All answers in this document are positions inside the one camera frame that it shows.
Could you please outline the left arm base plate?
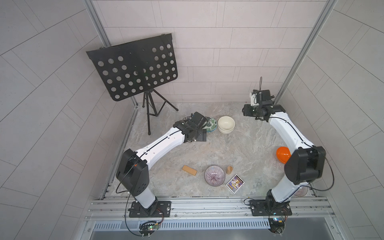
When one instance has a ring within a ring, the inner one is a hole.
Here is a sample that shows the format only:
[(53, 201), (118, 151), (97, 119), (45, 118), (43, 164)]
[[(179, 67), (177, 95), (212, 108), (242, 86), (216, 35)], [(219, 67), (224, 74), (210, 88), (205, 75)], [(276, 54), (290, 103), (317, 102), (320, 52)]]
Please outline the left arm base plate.
[(130, 218), (168, 218), (171, 206), (171, 201), (155, 201), (146, 209), (139, 202), (133, 202), (128, 212)]

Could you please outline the cream bowl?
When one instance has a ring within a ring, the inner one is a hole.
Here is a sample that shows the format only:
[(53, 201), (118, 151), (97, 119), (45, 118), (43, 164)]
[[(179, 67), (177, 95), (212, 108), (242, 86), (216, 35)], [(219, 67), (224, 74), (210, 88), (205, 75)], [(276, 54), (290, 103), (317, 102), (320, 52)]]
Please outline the cream bowl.
[(221, 118), (219, 118), (218, 120), (218, 126), (222, 129), (222, 130), (232, 130), (235, 126), (236, 126), (236, 123), (235, 123), (235, 120), (229, 116), (223, 116)]
[(230, 134), (234, 129), (230, 129), (230, 130), (225, 130), (225, 129), (222, 129), (220, 127), (218, 127), (219, 131), (223, 134)]

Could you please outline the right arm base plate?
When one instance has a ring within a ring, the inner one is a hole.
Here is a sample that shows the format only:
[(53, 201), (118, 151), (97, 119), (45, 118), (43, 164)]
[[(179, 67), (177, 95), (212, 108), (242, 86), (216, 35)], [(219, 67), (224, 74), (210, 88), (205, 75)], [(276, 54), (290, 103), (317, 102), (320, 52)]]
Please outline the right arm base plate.
[(291, 216), (292, 210), (289, 201), (285, 203), (277, 203), (274, 200), (250, 200), (249, 205), (252, 216)]

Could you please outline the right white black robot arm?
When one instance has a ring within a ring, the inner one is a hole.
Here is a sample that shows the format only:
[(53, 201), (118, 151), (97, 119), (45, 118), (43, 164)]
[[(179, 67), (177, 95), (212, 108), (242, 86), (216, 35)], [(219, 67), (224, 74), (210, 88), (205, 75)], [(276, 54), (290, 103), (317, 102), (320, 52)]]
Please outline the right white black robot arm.
[(287, 203), (301, 188), (319, 179), (323, 175), (326, 150), (316, 147), (294, 125), (286, 110), (275, 105), (269, 90), (253, 90), (250, 103), (245, 104), (244, 116), (266, 121), (281, 136), (287, 145), (291, 157), (285, 163), (285, 175), (266, 196), (266, 208), (271, 211)]

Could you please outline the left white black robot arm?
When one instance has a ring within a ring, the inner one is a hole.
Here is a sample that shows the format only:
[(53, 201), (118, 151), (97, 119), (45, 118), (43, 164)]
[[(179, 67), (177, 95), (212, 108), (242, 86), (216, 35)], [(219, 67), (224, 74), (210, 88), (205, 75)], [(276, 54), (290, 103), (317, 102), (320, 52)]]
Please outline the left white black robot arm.
[(191, 116), (177, 121), (164, 135), (151, 144), (133, 151), (124, 151), (116, 178), (127, 192), (137, 200), (145, 210), (156, 209), (157, 197), (149, 189), (149, 170), (165, 154), (187, 142), (205, 142), (206, 130), (203, 129), (206, 117), (195, 112)]

